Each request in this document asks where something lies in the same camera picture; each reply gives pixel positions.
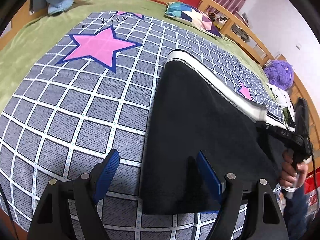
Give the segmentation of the person's right hand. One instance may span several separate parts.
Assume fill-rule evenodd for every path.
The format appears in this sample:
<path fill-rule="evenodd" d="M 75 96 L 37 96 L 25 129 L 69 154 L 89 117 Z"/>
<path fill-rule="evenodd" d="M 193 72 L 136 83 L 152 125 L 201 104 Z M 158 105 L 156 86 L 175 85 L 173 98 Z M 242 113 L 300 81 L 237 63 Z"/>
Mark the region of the person's right hand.
<path fill-rule="evenodd" d="M 280 173 L 279 184 L 281 187 L 300 188 L 308 175 L 308 165 L 303 161 L 296 167 L 292 166 L 292 157 L 288 151 L 283 152 L 282 171 Z"/>

